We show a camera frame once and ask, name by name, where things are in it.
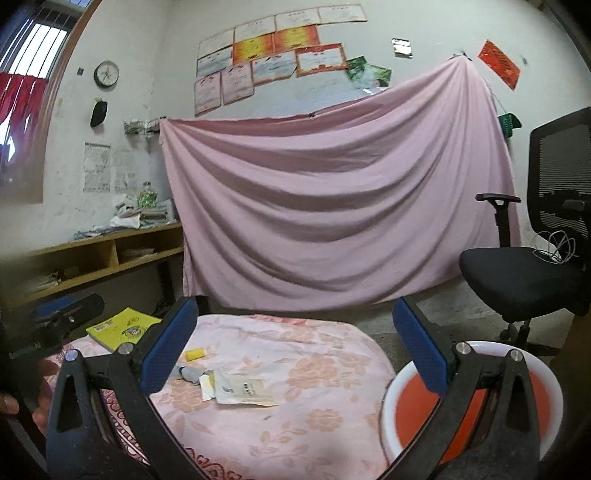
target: clock face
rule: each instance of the clock face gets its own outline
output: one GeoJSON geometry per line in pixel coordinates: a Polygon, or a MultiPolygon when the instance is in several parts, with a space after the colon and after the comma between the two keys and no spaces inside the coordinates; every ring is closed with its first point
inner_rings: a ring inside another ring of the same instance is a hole
{"type": "Polygon", "coordinates": [[[104,61],[95,70],[95,82],[101,87],[111,87],[119,80],[119,67],[112,61],[104,61]]]}

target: yellow book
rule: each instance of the yellow book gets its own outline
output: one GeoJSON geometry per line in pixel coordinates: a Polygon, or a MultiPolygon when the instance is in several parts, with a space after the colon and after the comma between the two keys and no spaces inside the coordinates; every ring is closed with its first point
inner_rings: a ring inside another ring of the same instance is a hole
{"type": "Polygon", "coordinates": [[[160,321],[159,318],[128,307],[114,317],[88,327],[86,333],[107,350],[114,352],[122,343],[138,343],[146,330],[160,321]]]}

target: white cable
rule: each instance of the white cable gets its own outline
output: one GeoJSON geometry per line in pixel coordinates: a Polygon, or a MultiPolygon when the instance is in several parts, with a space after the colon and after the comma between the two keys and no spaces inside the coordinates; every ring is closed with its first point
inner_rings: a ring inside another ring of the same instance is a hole
{"type": "Polygon", "coordinates": [[[552,233],[544,231],[535,234],[530,247],[534,249],[532,253],[540,260],[547,263],[564,265],[571,258],[576,257],[574,253],[576,252],[577,242],[574,238],[570,238],[564,230],[557,230],[552,233]],[[548,235],[548,240],[542,236],[543,233],[548,235]],[[538,237],[546,243],[545,249],[536,246],[538,237]]]}

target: blue pad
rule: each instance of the blue pad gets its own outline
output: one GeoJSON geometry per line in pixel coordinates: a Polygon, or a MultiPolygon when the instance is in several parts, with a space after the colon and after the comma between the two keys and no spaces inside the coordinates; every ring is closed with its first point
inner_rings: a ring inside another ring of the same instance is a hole
{"type": "Polygon", "coordinates": [[[444,396],[449,388],[447,362],[421,320],[403,299],[394,303],[392,320],[427,390],[444,396]]]}
{"type": "Polygon", "coordinates": [[[159,392],[197,325],[197,304],[187,299],[142,362],[139,387],[144,394],[159,392]]]}
{"type": "Polygon", "coordinates": [[[35,318],[41,319],[44,317],[49,317],[49,315],[51,315],[52,313],[66,308],[68,305],[74,302],[75,300],[72,298],[72,295],[66,295],[64,297],[52,300],[48,303],[44,303],[43,305],[39,305],[35,310],[35,318]]]}

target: mesh chair back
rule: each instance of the mesh chair back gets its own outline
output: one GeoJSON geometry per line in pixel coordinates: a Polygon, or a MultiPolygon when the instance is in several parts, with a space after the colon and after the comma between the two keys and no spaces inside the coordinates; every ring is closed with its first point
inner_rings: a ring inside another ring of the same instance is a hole
{"type": "Polygon", "coordinates": [[[564,230],[577,242],[577,257],[589,253],[585,222],[562,210],[566,199],[591,200],[591,108],[536,128],[530,137],[527,207],[536,233],[564,230]]]}

